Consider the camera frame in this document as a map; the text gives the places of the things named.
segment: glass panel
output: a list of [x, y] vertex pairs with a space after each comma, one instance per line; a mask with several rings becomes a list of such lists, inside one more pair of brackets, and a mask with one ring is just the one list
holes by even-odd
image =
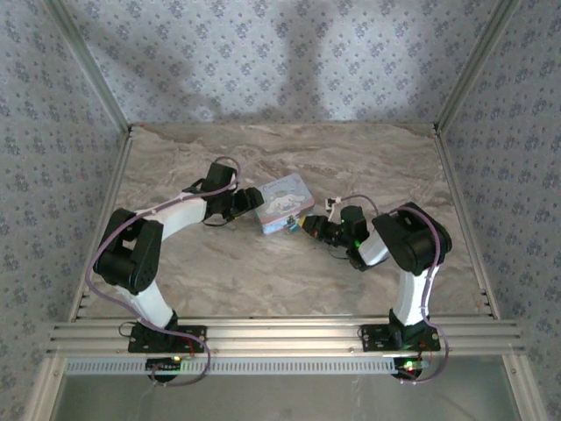
[[144, 375], [67, 375], [52, 421], [520, 419], [500, 358], [452, 358], [426, 385], [387, 375], [211, 375], [154, 388]]

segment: vented metal strip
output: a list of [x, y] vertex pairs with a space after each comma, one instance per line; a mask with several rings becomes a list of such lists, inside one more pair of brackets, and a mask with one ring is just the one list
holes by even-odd
[[[70, 358], [67, 375], [146, 375], [142, 358]], [[206, 359], [185, 360], [179, 370], [162, 375], [198, 375]], [[396, 373], [392, 358], [219, 358], [209, 375], [389, 375]]]

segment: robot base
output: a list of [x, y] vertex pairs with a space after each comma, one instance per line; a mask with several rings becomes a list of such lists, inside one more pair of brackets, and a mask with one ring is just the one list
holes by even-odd
[[[200, 340], [206, 340], [206, 326], [178, 325], [174, 312], [166, 329], [174, 332], [189, 333]], [[129, 353], [204, 353], [204, 348], [195, 340], [184, 339], [179, 336], [166, 335], [136, 323], [129, 338]]]
[[416, 325], [404, 326], [394, 312], [389, 312], [387, 325], [362, 325], [359, 328], [362, 349], [372, 351], [440, 351], [440, 340], [436, 329], [427, 326], [424, 321]]

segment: black bracket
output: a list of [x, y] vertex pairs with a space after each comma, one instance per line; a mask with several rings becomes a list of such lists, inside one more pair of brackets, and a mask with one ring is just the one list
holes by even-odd
[[[175, 313], [167, 324], [166, 330], [188, 333], [203, 342], [206, 342], [207, 339], [207, 326], [178, 325]], [[132, 327], [129, 337], [129, 353], [177, 353], [182, 355], [204, 353], [204, 347], [196, 340], [157, 332], [141, 323], [136, 323]]]
[[[212, 162], [206, 178], [197, 180], [191, 186], [184, 189], [183, 192], [193, 194], [210, 193], [226, 187], [237, 173], [234, 168], [219, 164], [218, 162]], [[265, 202], [258, 189], [254, 187], [247, 189], [237, 188], [238, 185], [236, 185], [235, 189], [229, 189], [217, 195], [206, 196], [204, 200], [207, 203], [207, 209], [204, 220], [213, 215], [222, 215], [226, 222], [230, 222], [247, 211], [260, 207]]]
[[345, 206], [341, 210], [341, 224], [335, 224], [325, 216], [306, 217], [302, 229], [309, 235], [334, 247], [357, 248], [368, 238], [366, 219], [360, 206]]
[[397, 344], [391, 325], [362, 325], [359, 327], [362, 350], [365, 353], [412, 351], [415, 353], [440, 351], [437, 330], [427, 326], [413, 339]]

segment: wire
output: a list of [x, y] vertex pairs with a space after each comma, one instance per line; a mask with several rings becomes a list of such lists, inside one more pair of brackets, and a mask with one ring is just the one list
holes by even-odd
[[181, 338], [186, 340], [189, 343], [189, 353], [191, 354], [191, 358], [195, 356], [195, 349], [193, 348], [193, 341], [191, 338]]
[[123, 307], [125, 310], [128, 310], [131, 314], [133, 314], [135, 317], [138, 318], [138, 321], [142, 325], [146, 326], [149, 329], [152, 329], [152, 330], [157, 331], [157, 332], [165, 333], [167, 335], [178, 336], [180, 338], [192, 339], [192, 340], [194, 340], [194, 341], [196, 341], [196, 342], [198, 342], [199, 344], [202, 345], [205, 353], [207, 354], [207, 362], [206, 362], [206, 365], [204, 366], [204, 369], [202, 370], [202, 372], [196, 378], [191, 379], [191, 380], [187, 380], [185, 382], [176, 382], [176, 383], [162, 383], [162, 382], [154, 381], [154, 385], [156, 385], [156, 386], [175, 388], [175, 387], [180, 387], [180, 386], [187, 386], [189, 384], [194, 384], [194, 383], [197, 383], [197, 382], [201, 381], [204, 377], [206, 377], [206, 375], [207, 375], [207, 373], [209, 372], [209, 369], [210, 369], [211, 355], [210, 355], [209, 346], [206, 344], [206, 342], [204, 342], [203, 340], [200, 340], [195, 335], [191, 335], [189, 333], [183, 333], [183, 332], [169, 331], [167, 329], [161, 328], [161, 327], [151, 323], [150, 321], [144, 319], [142, 317], [142, 315], [138, 311], [136, 311], [136, 309], [134, 309], [132, 306], [130, 306], [128, 303], [125, 303], [124, 301], [121, 301], [117, 298], [113, 298], [112, 296], [108, 296], [107, 294], [104, 294], [102, 291], [100, 291], [94, 285], [94, 283], [91, 280], [92, 273], [93, 273], [93, 270], [94, 270], [94, 266], [95, 266], [96, 262], [99, 260], [99, 258], [101, 257], [101, 255], [103, 254], [103, 252], [105, 251], [105, 249], [107, 248], [107, 246], [111, 243], [111, 241], [113, 241], [121, 232], [126, 230], [129, 226], [131, 226], [132, 224], [134, 224], [138, 220], [140, 220], [144, 217], [147, 217], [149, 215], [155, 215], [159, 211], [163, 211], [164, 209], [167, 209], [167, 208], [169, 208], [171, 206], [174, 206], [178, 203], [185, 202], [187, 200], [192, 200], [192, 199], [196, 199], [196, 198], [199, 198], [199, 197], [208, 197], [208, 196], [218, 195], [218, 194], [228, 190], [231, 186], [236, 185], [238, 183], [239, 177], [241, 176], [241, 167], [239, 166], [239, 162], [237, 162], [235, 159], [233, 159], [229, 156], [219, 156], [218, 158], [216, 158], [214, 160], [214, 162], [219, 162], [219, 161], [224, 161], [224, 160], [232, 161], [236, 165], [237, 170], [238, 170], [237, 173], [234, 175], [234, 179], [228, 185], [222, 187], [221, 189], [215, 190], [215, 191], [210, 191], [210, 192], [206, 192], [206, 193], [197, 193], [197, 194], [191, 195], [191, 196], [177, 197], [174, 200], [171, 200], [169, 202], [165, 202], [165, 203], [159, 204], [157, 206], [154, 206], [153, 208], [151, 208], [149, 210], [146, 210], [144, 212], [141, 212], [141, 213], [135, 215], [134, 217], [132, 217], [131, 219], [128, 219], [127, 221], [122, 223], [114, 232], [112, 232], [107, 237], [107, 239], [105, 239], [105, 241], [99, 246], [97, 251], [94, 253], [94, 256], [92, 257], [91, 261], [88, 263], [88, 266], [86, 267], [85, 281], [86, 281], [86, 284], [88, 285], [88, 288], [91, 289], [94, 292], [94, 294], [96, 294], [97, 296], [101, 297], [104, 300], [107, 300], [111, 303], [114, 303], [114, 304], [120, 306], [120, 307]]
[[339, 257], [339, 256], [336, 256], [335, 254], [333, 254], [332, 250], [333, 250], [333, 248], [331, 247], [331, 244], [329, 244], [329, 245], [327, 246], [327, 253], [329, 253], [330, 256], [331, 256], [333, 259], [349, 260], [348, 257]]
[[417, 382], [417, 378], [412, 375], [410, 372], [406, 371], [406, 370], [397, 370], [397, 372], [400, 375], [406, 375], [409, 379], [411, 380], [407, 380], [407, 382]]
[[368, 203], [370, 203], [374, 208], [374, 211], [376, 212], [376, 216], [378, 217], [380, 215], [380, 211], [378, 210], [378, 206], [376, 206], [376, 203], [374, 203], [374, 200], [372, 200], [370, 197], [366, 195], [350, 195], [347, 197], [342, 197], [341, 202], [344, 202], [345, 200], [355, 199], [355, 198], [361, 198], [367, 200]]
[[154, 364], [152, 367], [152, 370], [150, 370], [150, 380], [152, 380], [152, 382], [154, 384], [159, 384], [161, 386], [166, 386], [167, 383], [162, 383], [162, 382], [158, 382], [156, 380], [156, 372], [160, 369], [160, 367], [163, 366], [163, 364], [161, 362], [159, 362], [158, 364]]
[[396, 208], [394, 211], [406, 211], [406, 212], [412, 213], [416, 217], [420, 218], [429, 227], [430, 233], [432, 234], [432, 237], [435, 240], [435, 258], [432, 261], [432, 264], [430, 265], [429, 271], [427, 272], [427, 277], [425, 278], [426, 281], [424, 283], [423, 295], [421, 297], [421, 315], [423, 316], [424, 323], [427, 326], [430, 326], [430, 327], [436, 329], [438, 334], [442, 337], [442, 339], [444, 341], [444, 359], [443, 359], [442, 363], [440, 363], [440, 365], [438, 366], [437, 370], [432, 375], [427, 377], [426, 379], [421, 379], [421, 380], [415, 379], [415, 380], [411, 380], [411, 381], [406, 381], [409, 384], [414, 384], [415, 385], [415, 384], [430, 382], [431, 380], [438, 377], [444, 371], [444, 368], [446, 367], [446, 364], [448, 364], [448, 357], [450, 355], [450, 344], [448, 343], [448, 338], [446, 338], [446, 334], [444, 333], [443, 328], [440, 325], [437, 325], [436, 323], [432, 323], [429, 320], [429, 318], [427, 317], [427, 308], [429, 306], [429, 293], [430, 293], [430, 290], [432, 289], [432, 283], [434, 281], [434, 277], [433, 277], [432, 274], [434, 273], [435, 269], [437, 268], [438, 260], [440, 259], [440, 238], [438, 237], [437, 228], [435, 228], [435, 226], [432, 224], [430, 219], [428, 219], [420, 211], [418, 211], [416, 209], [413, 209], [413, 208], [409, 208], [408, 206], [401, 206], [399, 208]]
[[123, 322], [123, 323], [117, 328], [117, 330], [118, 330], [118, 332], [119, 332], [119, 335], [121, 335], [123, 338], [130, 338], [130, 337], [131, 337], [131, 335], [125, 335], [124, 333], [121, 332], [121, 328], [122, 328], [124, 325], [127, 325], [127, 324], [135, 325], [134, 322]]
[[[419, 341], [419, 346], [420, 346], [421, 348], [427, 348], [427, 350], [429, 351], [429, 365], [430, 365], [430, 363], [432, 362], [432, 349], [430, 349], [429, 344], [427, 344], [424, 340], [420, 340], [420, 341]], [[419, 353], [419, 359], [418, 359], [418, 360], [421, 360], [421, 354], [422, 354], [422, 353], [423, 353], [423, 351], [421, 351], [421, 352]]]
[[329, 211], [330, 215], [327, 218], [328, 222], [331, 222], [333, 216], [335, 215], [335, 205], [341, 203], [341, 197], [328, 197], [325, 199], [325, 210]]

